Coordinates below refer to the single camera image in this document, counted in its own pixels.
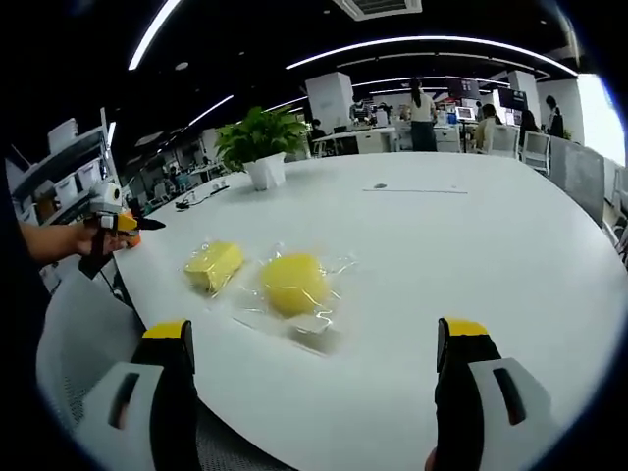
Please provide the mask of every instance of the white round table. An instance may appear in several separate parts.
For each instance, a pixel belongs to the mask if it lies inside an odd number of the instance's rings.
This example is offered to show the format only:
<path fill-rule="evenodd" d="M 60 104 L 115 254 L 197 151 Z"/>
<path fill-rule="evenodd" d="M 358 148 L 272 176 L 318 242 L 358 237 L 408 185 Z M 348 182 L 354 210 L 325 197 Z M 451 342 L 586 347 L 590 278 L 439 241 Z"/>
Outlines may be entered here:
<path fill-rule="evenodd" d="M 484 324 L 502 356 L 548 390 L 564 429 L 603 378 L 624 322 L 628 277 L 589 216 L 514 160 L 443 153 L 287 164 L 286 183 L 230 189 L 178 213 L 116 260 L 147 326 L 192 321 L 200 399 L 301 471 L 417 470 L 436 444 L 437 320 Z M 376 183 L 387 190 L 364 191 Z M 211 183 L 197 193 L 211 191 Z M 356 254 L 319 356 L 233 319 L 249 263 L 214 299 L 181 268 L 206 237 L 249 259 L 278 241 Z"/>

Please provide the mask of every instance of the yellow sponge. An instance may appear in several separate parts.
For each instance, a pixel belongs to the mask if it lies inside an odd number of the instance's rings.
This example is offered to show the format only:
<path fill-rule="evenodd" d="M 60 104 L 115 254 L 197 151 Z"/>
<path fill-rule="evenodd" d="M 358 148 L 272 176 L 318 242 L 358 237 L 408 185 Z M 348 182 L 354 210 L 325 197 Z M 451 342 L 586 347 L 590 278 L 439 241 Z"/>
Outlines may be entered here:
<path fill-rule="evenodd" d="M 244 262 L 240 248 L 230 242 L 212 242 L 183 269 L 193 285 L 219 291 Z"/>
<path fill-rule="evenodd" d="M 306 253 L 269 262 L 261 279 L 271 305 L 286 317 L 311 311 L 330 295 L 321 264 Z"/>

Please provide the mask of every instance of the human hand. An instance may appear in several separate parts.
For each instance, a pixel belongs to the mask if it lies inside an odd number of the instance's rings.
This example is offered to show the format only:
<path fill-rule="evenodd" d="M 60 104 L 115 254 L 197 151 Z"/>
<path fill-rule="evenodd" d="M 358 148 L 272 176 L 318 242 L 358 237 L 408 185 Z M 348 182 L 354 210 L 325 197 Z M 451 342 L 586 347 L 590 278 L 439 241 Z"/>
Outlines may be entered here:
<path fill-rule="evenodd" d="M 80 255 L 89 255 L 91 253 L 92 242 L 94 236 L 98 232 L 98 228 L 86 226 L 84 223 L 74 224 L 75 241 L 77 245 L 77 253 Z M 107 255 L 121 248 L 127 247 L 130 237 L 120 233 L 107 231 L 102 244 L 102 254 Z"/>

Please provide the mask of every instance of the woman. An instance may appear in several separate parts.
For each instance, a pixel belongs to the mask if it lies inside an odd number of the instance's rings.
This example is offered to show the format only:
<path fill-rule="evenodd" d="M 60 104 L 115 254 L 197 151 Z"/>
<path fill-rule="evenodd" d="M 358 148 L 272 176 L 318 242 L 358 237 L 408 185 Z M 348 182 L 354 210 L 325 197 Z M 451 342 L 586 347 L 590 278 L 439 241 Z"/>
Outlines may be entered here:
<path fill-rule="evenodd" d="M 527 131 L 539 132 L 537 123 L 534 121 L 534 115 L 530 110 L 524 110 L 521 113 L 521 126 L 519 127 L 519 145 L 521 147 L 523 147 Z"/>
<path fill-rule="evenodd" d="M 551 110 L 549 113 L 548 126 L 546 127 L 546 133 L 549 135 L 555 135 L 556 137 L 564 137 L 564 124 L 562 122 L 562 115 L 560 114 L 560 108 L 556 103 L 556 99 L 548 95 L 546 103 Z"/>
<path fill-rule="evenodd" d="M 482 107 L 484 120 L 475 129 L 475 146 L 477 150 L 487 152 L 489 143 L 493 138 L 493 131 L 496 125 L 501 125 L 501 119 L 497 115 L 495 106 L 487 103 Z"/>
<path fill-rule="evenodd" d="M 434 121 L 436 108 L 432 98 L 421 90 L 421 82 L 416 78 L 410 81 L 410 115 L 412 150 L 415 152 L 436 152 Z"/>

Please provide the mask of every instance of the gray partition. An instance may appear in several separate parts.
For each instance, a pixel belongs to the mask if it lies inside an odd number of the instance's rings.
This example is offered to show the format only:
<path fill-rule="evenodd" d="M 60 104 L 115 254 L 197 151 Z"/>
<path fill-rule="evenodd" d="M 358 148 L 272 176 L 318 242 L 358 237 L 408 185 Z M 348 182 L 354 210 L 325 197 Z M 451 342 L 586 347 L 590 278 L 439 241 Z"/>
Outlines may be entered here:
<path fill-rule="evenodd" d="M 604 162 L 596 151 L 559 137 L 551 138 L 549 179 L 602 226 Z"/>

